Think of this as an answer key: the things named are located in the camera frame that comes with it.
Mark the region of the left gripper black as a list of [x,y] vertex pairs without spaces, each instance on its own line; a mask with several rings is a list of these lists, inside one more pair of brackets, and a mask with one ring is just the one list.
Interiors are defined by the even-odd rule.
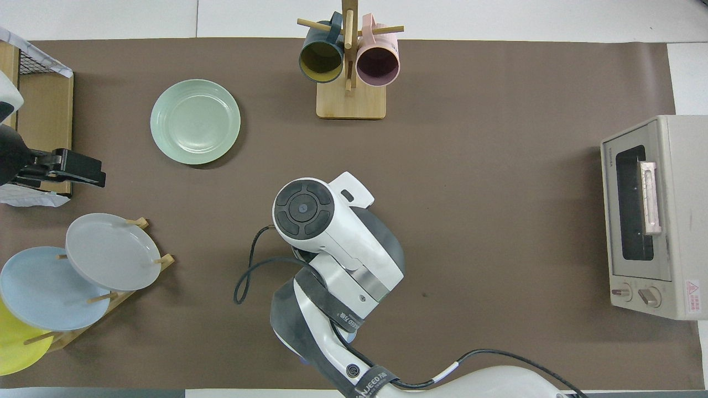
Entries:
[[13,178],[13,184],[27,187],[67,181],[104,188],[106,173],[102,171],[102,162],[64,148],[51,152],[29,149],[28,159]]

